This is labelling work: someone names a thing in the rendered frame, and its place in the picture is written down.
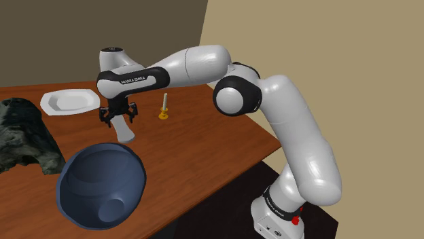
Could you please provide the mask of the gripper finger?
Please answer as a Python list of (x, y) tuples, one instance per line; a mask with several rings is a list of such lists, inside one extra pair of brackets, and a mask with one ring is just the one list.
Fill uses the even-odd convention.
[(137, 104), (135, 102), (129, 103), (125, 114), (128, 115), (130, 123), (133, 123), (133, 119), (138, 115)]
[(109, 108), (108, 107), (100, 107), (99, 108), (99, 119), (106, 123), (108, 127), (111, 127), (111, 116), (109, 114)]

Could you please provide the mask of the white cylindrical bottle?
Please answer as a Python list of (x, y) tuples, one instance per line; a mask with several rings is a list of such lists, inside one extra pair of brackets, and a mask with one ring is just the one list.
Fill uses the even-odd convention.
[(130, 143), (135, 139), (134, 132), (128, 127), (122, 115), (114, 116), (111, 119), (111, 124), (115, 129), (119, 143)]

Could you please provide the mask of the cream candle in yellow holder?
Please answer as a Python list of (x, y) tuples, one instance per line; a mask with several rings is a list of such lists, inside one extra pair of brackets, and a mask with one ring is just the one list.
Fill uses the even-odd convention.
[(168, 100), (168, 94), (164, 93), (161, 113), (158, 115), (158, 118), (161, 120), (166, 120), (169, 117), (168, 108), (167, 108), (167, 100)]

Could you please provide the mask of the white octagonal plate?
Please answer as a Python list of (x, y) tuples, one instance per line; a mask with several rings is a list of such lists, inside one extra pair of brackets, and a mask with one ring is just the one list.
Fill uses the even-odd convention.
[(76, 115), (100, 107), (99, 96), (90, 89), (66, 89), (45, 93), (40, 107), (49, 116)]

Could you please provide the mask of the dark blue bowl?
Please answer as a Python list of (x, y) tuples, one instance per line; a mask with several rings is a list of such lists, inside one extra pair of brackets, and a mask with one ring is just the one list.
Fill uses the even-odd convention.
[(66, 162), (56, 183), (56, 205), (83, 229), (111, 229), (138, 207), (147, 175), (140, 157), (119, 143), (99, 143)]

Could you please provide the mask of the brown wooden table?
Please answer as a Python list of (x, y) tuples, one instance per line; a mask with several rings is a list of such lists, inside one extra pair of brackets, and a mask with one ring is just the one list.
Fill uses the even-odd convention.
[[(164, 93), (167, 119), (159, 119)], [(92, 231), (70, 222), (56, 205), (56, 175), (36, 164), (0, 174), (0, 239), (145, 239), (276, 151), (278, 140), (247, 116), (218, 113), (209, 86), (142, 92), (130, 148), (147, 185), (119, 226)]]

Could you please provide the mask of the dark green crumpled cloth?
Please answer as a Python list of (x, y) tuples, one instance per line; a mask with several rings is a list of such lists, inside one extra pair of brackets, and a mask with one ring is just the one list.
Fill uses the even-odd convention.
[(59, 174), (65, 159), (31, 101), (4, 99), (0, 102), (0, 173), (29, 164), (39, 164), (44, 175)]

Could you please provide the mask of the dark robot stand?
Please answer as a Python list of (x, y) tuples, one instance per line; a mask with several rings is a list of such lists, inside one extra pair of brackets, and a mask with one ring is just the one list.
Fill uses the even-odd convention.
[(293, 170), (260, 162), (150, 239), (336, 239), (337, 220), (299, 194)]

